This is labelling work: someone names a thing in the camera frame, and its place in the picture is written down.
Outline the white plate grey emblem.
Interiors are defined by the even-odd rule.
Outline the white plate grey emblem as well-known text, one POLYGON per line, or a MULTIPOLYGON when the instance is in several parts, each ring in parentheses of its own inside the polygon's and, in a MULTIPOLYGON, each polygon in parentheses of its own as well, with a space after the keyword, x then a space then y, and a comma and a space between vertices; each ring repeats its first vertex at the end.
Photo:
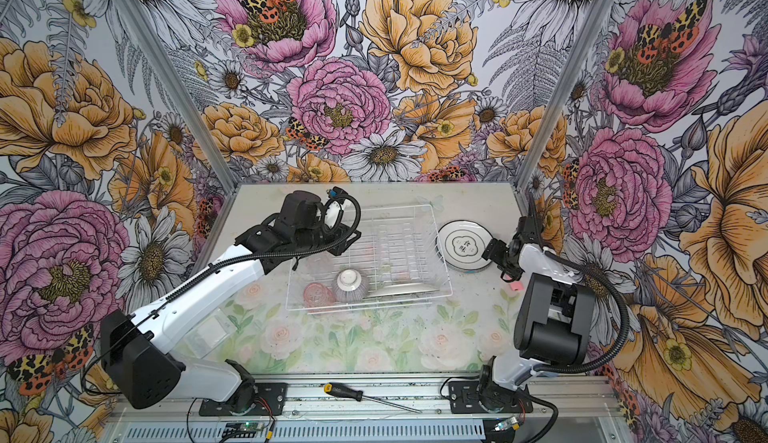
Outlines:
POLYGON ((490 265, 483 253, 492 238, 484 226, 469 220, 445 223, 437 233, 444 261, 462 272, 477 272, 490 265))

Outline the pink glass cup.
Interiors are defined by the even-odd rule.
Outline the pink glass cup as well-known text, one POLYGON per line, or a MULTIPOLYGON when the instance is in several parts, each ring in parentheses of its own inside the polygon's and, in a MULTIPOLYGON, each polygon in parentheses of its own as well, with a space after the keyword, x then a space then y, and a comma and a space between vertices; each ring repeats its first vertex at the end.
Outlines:
POLYGON ((319 282, 309 283, 303 291, 303 302, 307 308, 322 308, 335 304, 333 291, 319 282))

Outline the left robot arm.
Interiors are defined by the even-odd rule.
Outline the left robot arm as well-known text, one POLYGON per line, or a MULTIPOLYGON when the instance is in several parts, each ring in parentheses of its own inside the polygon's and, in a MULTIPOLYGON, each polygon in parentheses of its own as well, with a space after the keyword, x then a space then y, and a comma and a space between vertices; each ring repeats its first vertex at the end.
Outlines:
POLYGON ((100 323, 100 365, 136 410, 167 398, 202 399, 243 414, 257 401, 253 376, 240 363, 186 358, 175 346, 222 303, 282 263, 342 255, 361 233, 359 202, 340 187, 327 199, 296 190, 279 212, 238 235, 214 262, 158 299, 100 323))

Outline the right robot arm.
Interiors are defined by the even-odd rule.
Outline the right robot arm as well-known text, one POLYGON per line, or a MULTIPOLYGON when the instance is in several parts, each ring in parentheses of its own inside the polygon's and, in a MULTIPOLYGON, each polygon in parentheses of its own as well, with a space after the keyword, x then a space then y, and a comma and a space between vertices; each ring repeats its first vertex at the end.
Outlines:
POLYGON ((482 257, 501 278, 523 286, 513 328, 513 348, 493 356, 481 370, 479 402, 491 413, 519 406, 528 380, 588 370, 585 357, 596 295, 577 284, 565 264, 540 241, 534 216, 519 219, 507 243, 493 238, 482 257))

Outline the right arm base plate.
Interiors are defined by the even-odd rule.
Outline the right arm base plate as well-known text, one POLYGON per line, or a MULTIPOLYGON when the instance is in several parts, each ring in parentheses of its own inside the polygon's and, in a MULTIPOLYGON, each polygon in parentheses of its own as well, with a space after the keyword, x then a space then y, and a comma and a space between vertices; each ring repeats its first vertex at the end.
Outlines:
POLYGON ((448 378, 440 390, 452 414, 523 414, 533 411, 529 394, 513 392, 493 383, 482 386, 478 379, 448 378))

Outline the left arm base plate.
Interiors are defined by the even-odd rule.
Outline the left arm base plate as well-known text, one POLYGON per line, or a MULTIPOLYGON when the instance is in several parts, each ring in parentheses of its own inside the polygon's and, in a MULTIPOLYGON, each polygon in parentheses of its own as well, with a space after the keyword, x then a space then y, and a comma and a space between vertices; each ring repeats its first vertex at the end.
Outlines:
POLYGON ((238 389, 225 402, 202 401, 198 414, 202 417, 280 416, 286 403, 288 385, 260 382, 238 389))

